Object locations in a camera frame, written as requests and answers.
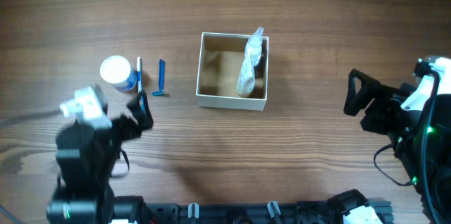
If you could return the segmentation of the clear foamy liquid bottle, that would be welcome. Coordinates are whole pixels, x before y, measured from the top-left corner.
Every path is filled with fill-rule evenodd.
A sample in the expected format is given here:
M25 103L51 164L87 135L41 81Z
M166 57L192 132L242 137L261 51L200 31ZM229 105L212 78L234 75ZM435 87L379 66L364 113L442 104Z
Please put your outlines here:
M253 67L259 65L262 56L264 28L258 27L256 32L252 34L245 47L245 58L248 59Z

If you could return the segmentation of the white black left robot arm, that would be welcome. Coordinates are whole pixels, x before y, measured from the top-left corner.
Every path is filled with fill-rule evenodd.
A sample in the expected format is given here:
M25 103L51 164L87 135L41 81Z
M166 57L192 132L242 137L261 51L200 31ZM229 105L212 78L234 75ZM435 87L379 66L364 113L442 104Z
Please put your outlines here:
M76 122L58 134L61 174L47 206L50 223L155 223L141 196L116 197L109 184L115 162L126 156L122 144L154 124L145 92L127 107L131 117L121 115L105 128Z

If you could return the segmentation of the cotton swab tub blue label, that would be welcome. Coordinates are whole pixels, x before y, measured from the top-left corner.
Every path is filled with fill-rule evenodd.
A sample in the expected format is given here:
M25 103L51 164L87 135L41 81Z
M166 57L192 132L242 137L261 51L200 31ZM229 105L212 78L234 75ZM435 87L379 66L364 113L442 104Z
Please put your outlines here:
M120 92L128 92L137 84L136 72L122 56L106 58L99 68L101 78Z

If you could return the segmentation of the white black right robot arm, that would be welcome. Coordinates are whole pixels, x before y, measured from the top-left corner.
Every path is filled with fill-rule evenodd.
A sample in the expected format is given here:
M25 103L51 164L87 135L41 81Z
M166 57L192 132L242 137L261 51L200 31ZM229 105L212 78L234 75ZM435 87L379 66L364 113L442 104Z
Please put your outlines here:
M437 68L418 64L414 75L418 87L381 84L371 76L352 70L344 113L364 111L362 130L390 139L394 151L421 196L425 216L431 223L450 222L450 94L441 94L445 77Z

